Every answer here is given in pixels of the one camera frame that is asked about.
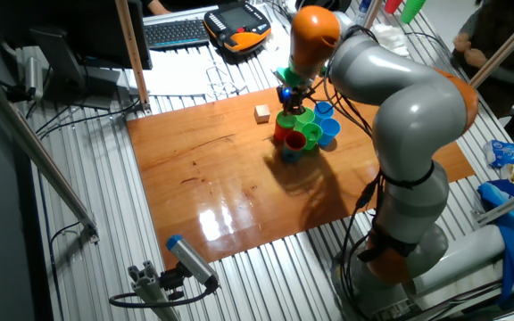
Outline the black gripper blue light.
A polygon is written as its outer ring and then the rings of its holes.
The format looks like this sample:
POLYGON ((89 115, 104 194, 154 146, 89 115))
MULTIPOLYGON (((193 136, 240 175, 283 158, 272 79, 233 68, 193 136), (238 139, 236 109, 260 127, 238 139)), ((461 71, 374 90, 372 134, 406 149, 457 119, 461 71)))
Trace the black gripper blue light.
POLYGON ((294 115, 302 115, 305 113, 305 109, 301 102, 307 94, 306 89, 298 87, 290 87, 286 85, 279 85, 276 88, 278 100, 283 104, 283 115, 292 114, 292 104, 297 104, 294 107, 294 115))

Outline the person's bare hand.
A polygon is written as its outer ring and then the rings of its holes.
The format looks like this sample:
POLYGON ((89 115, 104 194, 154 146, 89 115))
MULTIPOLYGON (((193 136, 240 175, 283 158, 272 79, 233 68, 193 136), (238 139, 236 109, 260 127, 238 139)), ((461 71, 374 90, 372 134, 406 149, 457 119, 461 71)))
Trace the person's bare hand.
POLYGON ((454 50, 459 53, 465 53, 471 49, 471 42, 469 34, 465 32, 459 33, 453 40, 454 50))
POLYGON ((466 50, 464 53, 464 59, 466 64, 473 66, 475 68, 481 69, 484 67, 484 65, 487 62, 487 58, 485 57, 485 54, 475 48, 471 48, 466 50))

